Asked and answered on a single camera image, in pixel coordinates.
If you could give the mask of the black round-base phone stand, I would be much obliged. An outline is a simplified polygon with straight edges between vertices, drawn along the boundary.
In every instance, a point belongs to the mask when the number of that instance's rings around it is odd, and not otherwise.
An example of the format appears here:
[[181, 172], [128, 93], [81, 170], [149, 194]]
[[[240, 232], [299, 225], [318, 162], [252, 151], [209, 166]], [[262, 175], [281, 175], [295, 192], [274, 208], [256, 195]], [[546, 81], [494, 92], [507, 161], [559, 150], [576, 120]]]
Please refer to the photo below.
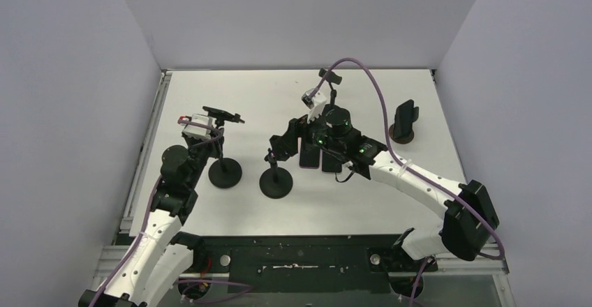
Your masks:
[[330, 87], [330, 103], [329, 108], [332, 109], [335, 107], [336, 97], [337, 97], [337, 90], [334, 88], [334, 85], [340, 85], [342, 82], [342, 76], [337, 75], [333, 71], [328, 71], [325, 68], [321, 68], [319, 70], [319, 77], [324, 78], [326, 83], [328, 83]]

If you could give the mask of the purple-edged black smartphone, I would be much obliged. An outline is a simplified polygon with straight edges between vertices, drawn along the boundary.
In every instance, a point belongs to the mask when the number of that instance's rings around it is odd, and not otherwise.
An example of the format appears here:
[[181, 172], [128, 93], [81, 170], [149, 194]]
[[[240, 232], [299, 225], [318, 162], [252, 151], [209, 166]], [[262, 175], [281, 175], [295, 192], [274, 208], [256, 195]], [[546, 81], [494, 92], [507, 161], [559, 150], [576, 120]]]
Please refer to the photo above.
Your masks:
[[312, 144], [307, 144], [303, 139], [299, 145], [299, 167], [302, 169], [318, 169], [320, 167], [321, 151]]

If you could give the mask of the black smartphone white edge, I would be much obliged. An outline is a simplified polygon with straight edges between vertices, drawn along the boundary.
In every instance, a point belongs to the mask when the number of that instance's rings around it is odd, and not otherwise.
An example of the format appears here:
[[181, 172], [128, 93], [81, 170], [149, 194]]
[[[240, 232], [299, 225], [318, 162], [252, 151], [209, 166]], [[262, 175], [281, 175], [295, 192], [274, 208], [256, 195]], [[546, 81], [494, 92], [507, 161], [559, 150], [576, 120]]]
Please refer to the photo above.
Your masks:
[[340, 174], [342, 172], [342, 163], [324, 151], [322, 152], [321, 161], [321, 171], [323, 173]]

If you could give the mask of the tall black tripod phone stand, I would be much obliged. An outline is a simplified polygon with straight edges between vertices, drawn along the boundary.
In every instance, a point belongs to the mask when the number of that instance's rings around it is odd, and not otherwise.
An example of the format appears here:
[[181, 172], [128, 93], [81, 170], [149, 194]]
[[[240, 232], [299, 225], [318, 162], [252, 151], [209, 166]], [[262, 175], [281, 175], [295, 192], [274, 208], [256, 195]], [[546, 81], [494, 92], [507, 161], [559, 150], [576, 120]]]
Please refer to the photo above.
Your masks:
[[217, 188], [227, 189], [236, 186], [242, 178], [242, 167], [234, 159], [223, 155], [223, 137], [213, 143], [212, 163], [208, 171], [210, 182]]

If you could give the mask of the dark blue-edged smartphone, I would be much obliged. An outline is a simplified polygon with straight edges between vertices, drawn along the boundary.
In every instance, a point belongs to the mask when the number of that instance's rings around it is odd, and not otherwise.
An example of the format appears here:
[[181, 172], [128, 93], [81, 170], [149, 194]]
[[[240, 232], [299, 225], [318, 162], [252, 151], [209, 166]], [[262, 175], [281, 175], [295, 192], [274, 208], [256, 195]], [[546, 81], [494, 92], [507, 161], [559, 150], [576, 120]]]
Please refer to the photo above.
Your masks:
[[413, 129], [413, 123], [416, 122], [418, 118], [419, 107], [415, 106], [415, 101], [410, 99], [397, 107], [394, 116], [394, 124], [399, 130], [408, 132], [410, 129]]

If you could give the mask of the black phone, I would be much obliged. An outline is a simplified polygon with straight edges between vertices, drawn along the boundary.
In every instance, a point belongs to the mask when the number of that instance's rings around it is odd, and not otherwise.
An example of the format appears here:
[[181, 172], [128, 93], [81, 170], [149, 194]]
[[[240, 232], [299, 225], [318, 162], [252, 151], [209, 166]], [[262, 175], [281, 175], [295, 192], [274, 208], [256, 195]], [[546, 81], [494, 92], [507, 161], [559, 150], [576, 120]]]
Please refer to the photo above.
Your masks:
[[220, 110], [214, 107], [203, 106], [202, 109], [207, 113], [208, 117], [214, 119], [214, 123], [217, 127], [221, 127], [225, 122], [230, 123], [245, 123], [241, 115], [238, 113], [232, 114], [225, 110]]

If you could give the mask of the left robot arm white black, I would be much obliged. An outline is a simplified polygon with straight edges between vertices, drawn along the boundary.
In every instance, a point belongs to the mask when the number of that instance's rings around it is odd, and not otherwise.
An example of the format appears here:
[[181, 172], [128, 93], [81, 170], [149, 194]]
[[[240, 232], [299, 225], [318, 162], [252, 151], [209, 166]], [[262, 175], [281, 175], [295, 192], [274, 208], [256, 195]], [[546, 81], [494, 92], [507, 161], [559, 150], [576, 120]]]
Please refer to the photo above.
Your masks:
[[223, 131], [213, 128], [210, 138], [183, 137], [186, 146], [173, 145], [161, 156], [161, 174], [138, 235], [98, 288], [82, 294], [79, 306], [157, 306], [183, 271], [206, 265], [206, 251], [182, 244], [177, 235], [193, 210], [195, 187]]

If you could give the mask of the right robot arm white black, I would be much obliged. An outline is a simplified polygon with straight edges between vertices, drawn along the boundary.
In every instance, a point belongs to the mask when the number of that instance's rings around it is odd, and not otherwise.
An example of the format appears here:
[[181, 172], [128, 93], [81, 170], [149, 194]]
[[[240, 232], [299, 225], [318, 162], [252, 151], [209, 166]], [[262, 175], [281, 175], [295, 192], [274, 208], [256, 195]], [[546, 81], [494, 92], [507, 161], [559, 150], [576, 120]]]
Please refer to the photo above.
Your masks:
[[295, 156], [302, 144], [320, 149], [351, 172], [391, 186], [434, 212], [441, 223], [426, 230], [409, 228], [394, 244], [392, 259], [400, 269], [441, 253], [473, 261], [499, 225], [483, 184], [446, 179], [390, 153], [386, 144], [354, 128], [344, 108], [326, 108], [313, 121], [307, 115], [291, 119], [286, 132], [271, 136], [269, 143], [279, 161]]

